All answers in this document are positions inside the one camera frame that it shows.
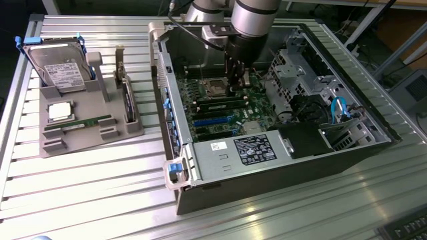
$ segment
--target warning label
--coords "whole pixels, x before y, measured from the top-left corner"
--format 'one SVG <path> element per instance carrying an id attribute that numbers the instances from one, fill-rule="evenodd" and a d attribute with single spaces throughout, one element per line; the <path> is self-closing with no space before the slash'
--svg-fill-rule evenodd
<path id="1" fill-rule="evenodd" d="M 77 63 L 45 65 L 46 74 L 58 89 L 84 85 Z"/>
<path id="2" fill-rule="evenodd" d="M 276 154 L 265 134 L 234 139 L 233 144 L 244 165 L 276 159 Z"/>

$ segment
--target circuit board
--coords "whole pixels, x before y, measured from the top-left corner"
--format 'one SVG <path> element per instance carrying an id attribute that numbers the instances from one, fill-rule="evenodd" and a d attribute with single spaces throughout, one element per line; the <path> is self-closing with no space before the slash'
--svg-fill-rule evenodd
<path id="1" fill-rule="evenodd" d="M 257 132 L 265 132 L 273 125 L 276 113 L 262 91 L 261 80 L 252 73 L 249 81 L 252 87 L 237 91 L 234 97 L 225 97 L 226 80 L 224 78 L 178 79 L 180 98 L 194 143 L 249 134 L 245 123 L 250 123 L 250 126 L 254 123 Z M 196 102 L 209 101 L 217 101 L 217 103 L 209 103 L 208 108 L 202 107 L 208 104 L 194 106 Z"/>

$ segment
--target aluminum table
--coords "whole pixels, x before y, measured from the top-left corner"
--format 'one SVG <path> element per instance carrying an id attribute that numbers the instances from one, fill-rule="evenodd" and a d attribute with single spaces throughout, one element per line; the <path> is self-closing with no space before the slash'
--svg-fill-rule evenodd
<path id="1" fill-rule="evenodd" d="M 322 24 L 305 23 L 404 141 L 344 173 L 176 216 L 149 68 L 148 23 L 164 17 L 46 15 L 26 37 L 80 32 L 114 69 L 114 46 L 136 91 L 145 135 L 38 158 L 39 80 L 23 56 L 0 123 L 0 239 L 377 239 L 373 229 L 425 203 L 425 136 Z"/>

